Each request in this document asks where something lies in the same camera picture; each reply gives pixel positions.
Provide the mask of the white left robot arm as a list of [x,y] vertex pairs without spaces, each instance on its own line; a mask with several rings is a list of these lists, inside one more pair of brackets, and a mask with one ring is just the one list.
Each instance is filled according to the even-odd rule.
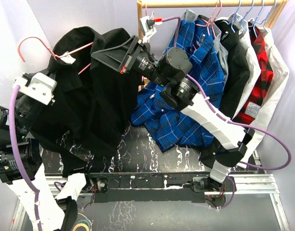
[[77,199],[92,189],[93,180],[73,173],[53,196],[35,139],[15,137],[9,129],[8,111],[0,107],[0,180],[17,195],[33,230],[70,231],[77,220]]

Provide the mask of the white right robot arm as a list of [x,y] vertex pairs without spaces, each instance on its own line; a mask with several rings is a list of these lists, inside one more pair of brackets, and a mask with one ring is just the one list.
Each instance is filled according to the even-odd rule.
[[165,87],[160,93],[164,101],[198,122],[220,143],[208,176],[208,186],[214,191],[225,186],[225,179],[244,157],[255,132],[252,128],[234,125],[209,102],[203,89],[187,77],[192,64],[181,48],[169,48],[156,61],[148,44],[138,36],[132,36],[121,45],[93,52],[91,58],[121,75],[134,71]]

